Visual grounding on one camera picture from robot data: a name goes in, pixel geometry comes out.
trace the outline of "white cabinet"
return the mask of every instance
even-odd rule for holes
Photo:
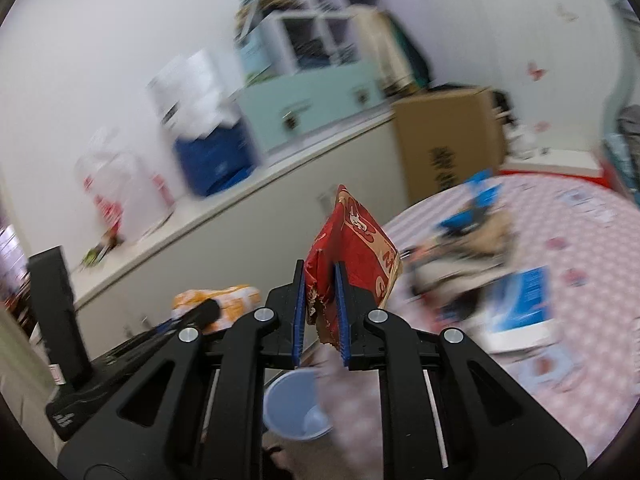
[[[126,274],[78,313],[95,358],[152,324],[166,320],[174,296],[190,288],[239,283],[268,292],[293,278],[326,221],[326,196],[344,184],[381,223],[408,206],[391,123],[356,137],[224,210]],[[315,340],[306,331],[305,347]]]

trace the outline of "white plastic cup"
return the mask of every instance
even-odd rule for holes
[[[316,372],[299,368],[277,378],[264,394],[262,418],[273,433],[288,440],[313,440],[331,430],[318,406]]]

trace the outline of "cardboard box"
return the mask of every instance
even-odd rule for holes
[[[394,126],[412,204],[462,184],[504,159],[502,126],[488,88],[431,92],[393,104]]]

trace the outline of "red snack bag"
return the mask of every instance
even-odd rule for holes
[[[344,261],[349,283],[370,290],[384,308],[401,271],[398,250],[369,212],[338,188],[335,208],[305,260],[307,322],[315,324],[323,343],[338,346],[334,301],[334,263]]]

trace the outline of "metal screw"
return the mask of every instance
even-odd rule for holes
[[[369,315],[367,317],[369,317],[369,321],[372,323],[384,323],[387,319],[389,319],[389,314],[387,314],[384,310],[378,308],[369,312]]]
[[[446,339],[450,343],[459,343],[460,341],[462,341],[463,337],[463,333],[460,332],[460,330],[458,330],[457,328],[449,328],[448,330],[445,330],[444,333],[444,339]]]
[[[254,312],[254,317],[258,321],[268,321],[274,316],[273,310],[270,308],[259,308]]]
[[[180,330],[178,334],[178,338],[183,343],[190,343],[192,341],[196,341],[198,338],[198,331],[193,326],[188,326],[187,328],[183,328]]]

